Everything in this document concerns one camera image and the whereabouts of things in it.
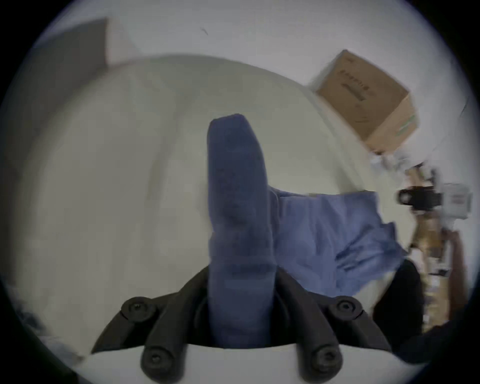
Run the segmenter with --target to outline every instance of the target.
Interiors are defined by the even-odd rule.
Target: black plastic mount
[[[177,293],[127,300],[92,353],[144,345],[144,373],[158,383],[178,381],[187,344],[217,347],[208,321],[207,281],[208,267]],[[300,375],[309,383],[323,383],[340,371],[339,344],[391,351],[358,300],[307,292],[282,268],[277,269],[271,319],[270,346],[296,343]]]

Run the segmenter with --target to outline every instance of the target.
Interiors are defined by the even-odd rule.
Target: black object
[[[451,341],[463,315],[422,333],[425,297],[422,281],[412,261],[406,259],[392,283],[375,305],[373,320],[392,346],[393,353],[411,364],[434,359]]]
[[[127,300],[92,353],[145,345],[141,361],[145,374],[159,383],[178,381],[186,344],[216,347],[208,321],[207,281],[208,267],[178,293]],[[277,269],[275,289],[270,346],[297,343],[305,381],[323,383],[340,371],[339,343],[391,350],[358,300],[307,292],[282,268]]]
[[[416,211],[432,211],[442,205],[442,194],[433,187],[412,187],[398,191],[397,201],[403,205],[411,205]]]

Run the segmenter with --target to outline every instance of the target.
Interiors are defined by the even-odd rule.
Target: light blue cloth
[[[406,256],[395,225],[377,214],[375,193],[311,197],[268,187],[242,115],[213,120],[207,146],[208,307],[219,346],[268,345],[277,265],[308,291],[351,296]]]
[[[374,192],[294,195],[271,188],[275,260],[307,291],[353,296],[407,255]]]

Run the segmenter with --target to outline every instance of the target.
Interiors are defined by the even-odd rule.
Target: white surface
[[[77,1],[41,40],[110,17],[128,42],[111,62],[197,53],[245,62],[315,89],[344,48],[372,61],[412,91],[420,128],[404,145],[412,162],[430,158],[445,182],[473,190],[470,219],[458,223],[472,286],[480,256],[478,106],[437,33],[396,0],[86,0]],[[468,100],[469,112],[462,113]]]
[[[391,353],[340,346],[343,366],[329,384],[407,383],[422,368]],[[151,384],[140,368],[143,347],[91,355],[76,371],[95,384]],[[220,349],[188,345],[182,384],[305,383],[299,376],[294,344],[263,349]]]
[[[14,231],[20,297],[85,354],[125,300],[180,289],[208,263],[208,125],[232,113],[252,125],[270,185],[377,191],[384,221],[408,245],[412,218],[395,186],[373,175],[347,127],[325,124],[322,108],[288,79],[219,59],[146,60],[98,78],[58,112],[25,169]],[[358,298],[368,309],[378,294]]]

